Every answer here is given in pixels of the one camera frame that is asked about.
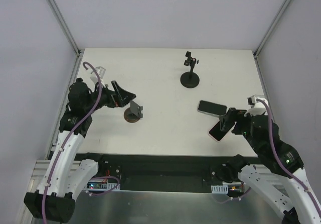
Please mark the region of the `black clamp phone stand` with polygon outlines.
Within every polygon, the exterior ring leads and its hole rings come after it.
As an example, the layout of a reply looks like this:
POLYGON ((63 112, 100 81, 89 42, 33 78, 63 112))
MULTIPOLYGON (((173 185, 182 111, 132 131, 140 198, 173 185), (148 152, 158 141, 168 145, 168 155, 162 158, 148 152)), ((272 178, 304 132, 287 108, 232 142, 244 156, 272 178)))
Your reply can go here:
POLYGON ((190 70, 181 75, 180 83, 186 88, 195 88, 200 83, 199 76, 194 72, 195 65, 199 64, 199 61, 191 56, 190 51, 186 52, 185 57, 184 66, 189 66, 190 70))

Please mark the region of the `left aluminium frame post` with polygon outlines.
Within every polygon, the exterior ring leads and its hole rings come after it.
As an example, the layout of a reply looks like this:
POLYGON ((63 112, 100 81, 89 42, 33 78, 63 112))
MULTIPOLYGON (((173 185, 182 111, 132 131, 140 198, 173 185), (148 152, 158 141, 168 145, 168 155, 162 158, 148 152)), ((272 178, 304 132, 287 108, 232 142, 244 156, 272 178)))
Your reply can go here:
POLYGON ((81 55, 81 49, 78 47, 60 9, 59 6, 56 2, 56 0, 46 0, 49 7, 51 8, 53 15, 55 16, 62 32, 64 33, 67 41, 69 42, 71 48, 73 49, 74 53, 76 54, 76 56, 80 56, 81 55))

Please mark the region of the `right aluminium frame post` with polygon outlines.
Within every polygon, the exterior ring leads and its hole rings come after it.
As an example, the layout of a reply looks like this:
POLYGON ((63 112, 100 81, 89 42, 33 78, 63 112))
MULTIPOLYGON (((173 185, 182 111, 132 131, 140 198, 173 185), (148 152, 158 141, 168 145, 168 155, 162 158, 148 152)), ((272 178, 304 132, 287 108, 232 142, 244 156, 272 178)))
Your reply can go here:
POLYGON ((271 24, 269 25, 267 31, 265 32, 265 34, 264 34, 262 40, 260 41, 258 47, 253 52, 253 56, 254 56, 255 59, 258 58, 259 54, 263 50, 263 47, 265 46, 266 42, 270 38, 270 36, 273 33, 275 27, 277 26, 277 24, 281 20, 282 16, 284 15, 285 11, 287 10, 287 8, 289 7, 291 2, 292 2, 292 0, 284 0, 282 2, 279 10, 277 11, 276 15, 274 16, 271 24))

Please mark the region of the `phone with clear case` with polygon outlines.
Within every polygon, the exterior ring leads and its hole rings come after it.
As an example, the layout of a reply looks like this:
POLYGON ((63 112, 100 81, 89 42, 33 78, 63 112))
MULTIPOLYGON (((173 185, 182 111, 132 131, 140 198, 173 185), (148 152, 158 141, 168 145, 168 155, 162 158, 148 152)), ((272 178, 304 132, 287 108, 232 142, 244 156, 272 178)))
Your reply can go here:
POLYGON ((205 114, 220 116, 226 113, 227 107, 225 105, 201 100, 197 110, 205 114))

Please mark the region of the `brown base phone stand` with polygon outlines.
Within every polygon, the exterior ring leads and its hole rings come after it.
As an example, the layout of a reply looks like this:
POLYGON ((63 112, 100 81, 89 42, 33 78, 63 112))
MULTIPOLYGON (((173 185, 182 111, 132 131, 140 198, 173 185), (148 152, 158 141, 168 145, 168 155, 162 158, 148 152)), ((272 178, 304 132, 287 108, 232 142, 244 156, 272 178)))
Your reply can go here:
POLYGON ((135 101, 131 101, 129 108, 124 111, 124 119, 128 123, 136 123, 143 118, 143 106, 137 104, 135 101))

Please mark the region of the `phone with pink case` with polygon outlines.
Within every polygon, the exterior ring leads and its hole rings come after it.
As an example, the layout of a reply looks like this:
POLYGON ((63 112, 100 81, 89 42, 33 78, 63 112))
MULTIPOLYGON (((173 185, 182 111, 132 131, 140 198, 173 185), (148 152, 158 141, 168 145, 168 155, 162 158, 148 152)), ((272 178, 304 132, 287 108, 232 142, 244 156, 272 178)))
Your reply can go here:
POLYGON ((209 135, 217 142, 221 141, 233 126, 229 123, 217 122, 210 130, 209 135))

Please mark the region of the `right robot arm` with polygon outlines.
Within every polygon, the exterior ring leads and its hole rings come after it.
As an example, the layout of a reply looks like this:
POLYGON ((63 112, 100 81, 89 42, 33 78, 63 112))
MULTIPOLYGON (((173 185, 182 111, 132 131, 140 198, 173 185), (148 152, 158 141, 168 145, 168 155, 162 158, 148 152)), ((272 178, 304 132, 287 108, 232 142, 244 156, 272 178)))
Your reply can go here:
POLYGON ((214 126, 215 139, 229 131, 242 135, 261 164, 274 174, 285 188, 282 194, 267 182, 240 154, 219 166, 215 176, 227 183, 240 180, 259 194, 281 218, 282 223, 320 223, 320 202, 309 184, 298 151, 282 141, 269 106, 249 110, 230 108, 214 126))

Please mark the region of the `circuit board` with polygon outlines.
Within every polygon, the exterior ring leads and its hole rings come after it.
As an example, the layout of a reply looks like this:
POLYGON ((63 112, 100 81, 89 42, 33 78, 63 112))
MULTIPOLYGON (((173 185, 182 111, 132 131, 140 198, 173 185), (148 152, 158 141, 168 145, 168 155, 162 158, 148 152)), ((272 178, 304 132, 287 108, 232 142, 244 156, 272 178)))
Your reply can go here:
POLYGON ((108 191, 108 190, 120 190, 120 184, 111 182, 88 182, 86 188, 90 191, 108 191))
POLYGON ((211 185, 211 192, 213 194, 228 194, 228 193, 244 193, 245 187, 242 182, 226 183, 221 185, 211 185))

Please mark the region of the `right circuit board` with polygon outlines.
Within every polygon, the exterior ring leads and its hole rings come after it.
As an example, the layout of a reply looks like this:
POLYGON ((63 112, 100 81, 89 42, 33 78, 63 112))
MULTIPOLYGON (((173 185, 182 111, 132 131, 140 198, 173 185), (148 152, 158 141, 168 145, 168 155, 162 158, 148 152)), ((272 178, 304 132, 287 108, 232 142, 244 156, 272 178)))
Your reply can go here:
POLYGON ((213 194, 228 194, 228 193, 244 193, 245 187, 242 182, 226 183, 221 185, 211 185, 211 192, 213 194))

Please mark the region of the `aluminium frame post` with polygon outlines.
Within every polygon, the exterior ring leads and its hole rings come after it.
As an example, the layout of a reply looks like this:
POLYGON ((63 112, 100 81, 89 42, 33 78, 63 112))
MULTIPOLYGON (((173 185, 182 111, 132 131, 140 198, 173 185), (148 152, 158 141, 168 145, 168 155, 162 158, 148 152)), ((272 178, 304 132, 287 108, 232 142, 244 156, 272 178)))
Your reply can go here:
POLYGON ((275 27, 277 26, 277 24, 281 20, 282 16, 284 15, 285 11, 287 10, 287 8, 289 7, 291 2, 292 2, 292 0, 284 0, 282 2, 279 10, 277 11, 276 15, 274 16, 271 24, 269 25, 267 31, 265 32, 265 34, 264 34, 262 40, 260 41, 258 47, 253 52, 253 56, 254 56, 255 59, 258 58, 259 54, 263 50, 263 47, 265 46, 266 42, 270 38, 270 36, 273 33, 275 27))
POLYGON ((59 6, 56 2, 56 0, 46 0, 49 7, 51 8, 53 15, 55 16, 62 32, 64 33, 67 41, 69 42, 71 48, 73 49, 74 53, 76 54, 76 56, 80 56, 81 55, 81 49, 78 47, 60 9, 59 6))

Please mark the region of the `left circuit board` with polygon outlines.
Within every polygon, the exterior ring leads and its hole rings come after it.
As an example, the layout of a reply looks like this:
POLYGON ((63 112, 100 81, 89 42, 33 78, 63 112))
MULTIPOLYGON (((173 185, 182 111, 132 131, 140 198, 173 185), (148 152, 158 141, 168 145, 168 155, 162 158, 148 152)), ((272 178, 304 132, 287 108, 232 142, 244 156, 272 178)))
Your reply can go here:
POLYGON ((108 190, 120 190, 120 184, 111 182, 88 182, 86 188, 90 191, 108 191, 108 190))

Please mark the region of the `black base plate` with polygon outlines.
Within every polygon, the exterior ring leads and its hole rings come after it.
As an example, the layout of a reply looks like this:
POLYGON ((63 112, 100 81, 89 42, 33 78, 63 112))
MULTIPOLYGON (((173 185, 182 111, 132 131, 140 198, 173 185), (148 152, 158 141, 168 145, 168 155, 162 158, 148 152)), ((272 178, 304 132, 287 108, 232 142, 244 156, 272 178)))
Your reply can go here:
POLYGON ((116 155, 80 153, 76 161, 92 159, 98 163, 97 177, 116 177, 124 191, 209 193, 220 184, 216 169, 229 156, 116 155))

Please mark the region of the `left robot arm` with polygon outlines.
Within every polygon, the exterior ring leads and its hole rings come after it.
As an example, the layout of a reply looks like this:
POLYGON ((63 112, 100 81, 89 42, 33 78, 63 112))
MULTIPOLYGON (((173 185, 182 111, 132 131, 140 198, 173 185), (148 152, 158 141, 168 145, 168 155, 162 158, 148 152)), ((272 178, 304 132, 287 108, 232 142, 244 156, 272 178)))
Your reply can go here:
POLYGON ((125 107, 134 93, 112 81, 113 90, 97 81, 91 90, 82 78, 69 87, 68 103, 60 120, 55 151, 43 179, 34 192, 27 192, 24 204, 34 218, 67 223, 75 210, 77 197, 92 177, 105 175, 106 166, 93 159, 81 161, 75 172, 71 167, 92 123, 92 114, 106 106, 125 107))

